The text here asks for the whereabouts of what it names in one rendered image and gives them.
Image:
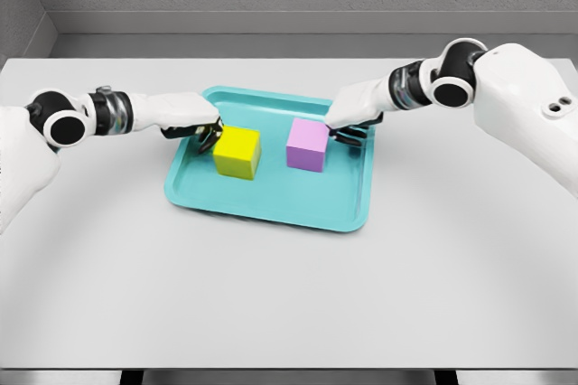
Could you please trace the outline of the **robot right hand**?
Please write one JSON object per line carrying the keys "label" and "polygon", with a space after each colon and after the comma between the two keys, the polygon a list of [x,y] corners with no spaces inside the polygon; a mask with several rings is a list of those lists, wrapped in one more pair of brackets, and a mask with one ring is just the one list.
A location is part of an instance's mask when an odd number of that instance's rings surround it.
{"label": "robot right hand", "polygon": [[368,80],[339,91],[324,118],[331,139],[347,146],[363,144],[369,127],[383,121],[383,109],[379,106],[380,83],[381,80]]}

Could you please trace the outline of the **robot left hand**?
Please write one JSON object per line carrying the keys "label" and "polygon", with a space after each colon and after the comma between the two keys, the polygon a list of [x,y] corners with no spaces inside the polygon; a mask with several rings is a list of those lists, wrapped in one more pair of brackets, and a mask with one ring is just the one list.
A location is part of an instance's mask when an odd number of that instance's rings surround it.
{"label": "robot left hand", "polygon": [[152,96],[154,124],[167,139],[196,136],[203,154],[217,144],[223,133],[219,110],[196,92]]}

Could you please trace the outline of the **pink cube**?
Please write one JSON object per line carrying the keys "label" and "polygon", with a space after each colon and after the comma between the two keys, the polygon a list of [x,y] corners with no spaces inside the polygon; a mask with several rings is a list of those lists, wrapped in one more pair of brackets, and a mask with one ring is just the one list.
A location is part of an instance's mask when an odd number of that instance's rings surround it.
{"label": "pink cube", "polygon": [[324,123],[296,117],[285,145],[287,166],[321,173],[328,140],[329,129]]}

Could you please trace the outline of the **yellow cube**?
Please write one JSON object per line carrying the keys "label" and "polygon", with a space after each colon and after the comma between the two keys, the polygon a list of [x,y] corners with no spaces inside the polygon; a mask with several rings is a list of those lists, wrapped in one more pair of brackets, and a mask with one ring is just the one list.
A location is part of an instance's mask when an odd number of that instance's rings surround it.
{"label": "yellow cube", "polygon": [[224,126],[212,155],[220,175],[253,180],[261,157],[260,133],[253,129]]}

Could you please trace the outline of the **teal tray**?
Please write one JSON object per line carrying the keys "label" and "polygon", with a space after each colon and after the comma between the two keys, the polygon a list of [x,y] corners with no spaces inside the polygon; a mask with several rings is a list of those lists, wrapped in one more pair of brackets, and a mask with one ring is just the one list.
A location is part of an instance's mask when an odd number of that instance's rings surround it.
{"label": "teal tray", "polygon": [[252,180],[220,175],[210,153],[184,138],[164,183],[167,199],[184,208],[337,232],[351,232],[368,218],[375,129],[361,146],[329,141],[320,173],[290,168],[285,143],[297,117],[322,121],[331,101],[217,86],[203,97],[225,125],[259,131],[262,154]]}

